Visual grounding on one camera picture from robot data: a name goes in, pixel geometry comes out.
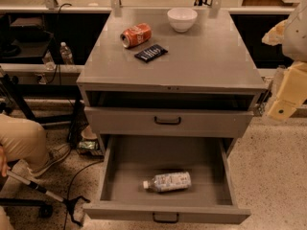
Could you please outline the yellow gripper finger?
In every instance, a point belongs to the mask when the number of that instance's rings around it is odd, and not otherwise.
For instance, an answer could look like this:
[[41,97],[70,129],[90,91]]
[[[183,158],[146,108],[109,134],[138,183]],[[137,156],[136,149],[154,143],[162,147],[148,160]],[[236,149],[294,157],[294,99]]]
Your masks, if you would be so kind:
[[282,20],[272,27],[265,35],[262,37],[262,42],[267,45],[276,46],[282,44],[284,41],[284,30],[287,20]]
[[283,72],[282,82],[276,93],[268,116],[285,121],[307,100],[307,63],[295,61]]

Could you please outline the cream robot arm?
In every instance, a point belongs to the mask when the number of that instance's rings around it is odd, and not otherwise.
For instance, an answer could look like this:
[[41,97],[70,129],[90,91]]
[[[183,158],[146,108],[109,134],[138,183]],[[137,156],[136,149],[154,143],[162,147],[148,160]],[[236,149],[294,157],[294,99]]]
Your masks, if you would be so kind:
[[273,26],[262,42],[282,46],[282,54],[294,62],[275,75],[276,92],[267,115],[284,121],[307,100],[307,0],[302,0],[289,17]]

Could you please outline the person's hand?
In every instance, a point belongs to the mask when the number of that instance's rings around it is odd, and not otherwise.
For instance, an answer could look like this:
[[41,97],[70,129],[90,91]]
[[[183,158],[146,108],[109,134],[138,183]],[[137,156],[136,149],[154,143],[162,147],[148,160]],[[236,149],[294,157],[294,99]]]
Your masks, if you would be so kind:
[[0,146],[0,173],[3,177],[7,176],[7,171],[10,169],[8,166],[8,158],[5,149]]

